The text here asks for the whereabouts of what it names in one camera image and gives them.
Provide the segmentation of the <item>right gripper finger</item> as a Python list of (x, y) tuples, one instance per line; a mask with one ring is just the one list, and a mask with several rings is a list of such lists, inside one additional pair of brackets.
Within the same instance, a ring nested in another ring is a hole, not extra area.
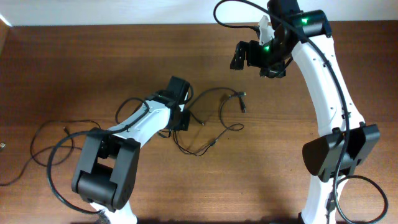
[(242, 70), (244, 68), (244, 61), (246, 59), (246, 51), (249, 48), (249, 43), (240, 41), (237, 43), (234, 50), (234, 56), (230, 63), (230, 69)]
[(285, 64), (275, 63), (270, 67), (261, 68), (259, 75), (267, 78), (283, 78), (285, 77)]

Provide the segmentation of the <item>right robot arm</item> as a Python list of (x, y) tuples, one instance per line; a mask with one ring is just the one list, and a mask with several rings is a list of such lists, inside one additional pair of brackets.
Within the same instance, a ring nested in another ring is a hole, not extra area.
[(321, 10), (305, 12), (297, 1), (269, 1), (255, 27), (257, 40), (237, 44), (230, 67), (257, 67), (267, 78), (282, 78), (295, 62), (307, 84), (319, 137), (302, 149), (311, 175), (300, 223), (334, 223), (343, 214), (339, 198), (380, 138), (354, 105), (335, 57), (332, 30)]

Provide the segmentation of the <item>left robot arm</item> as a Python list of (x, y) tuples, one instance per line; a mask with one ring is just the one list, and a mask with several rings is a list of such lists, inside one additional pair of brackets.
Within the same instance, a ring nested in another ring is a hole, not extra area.
[(98, 223), (137, 223), (129, 198), (141, 148), (162, 129), (178, 128), (192, 94), (189, 82), (172, 77), (123, 122), (87, 135), (72, 178), (72, 191), (99, 213)]

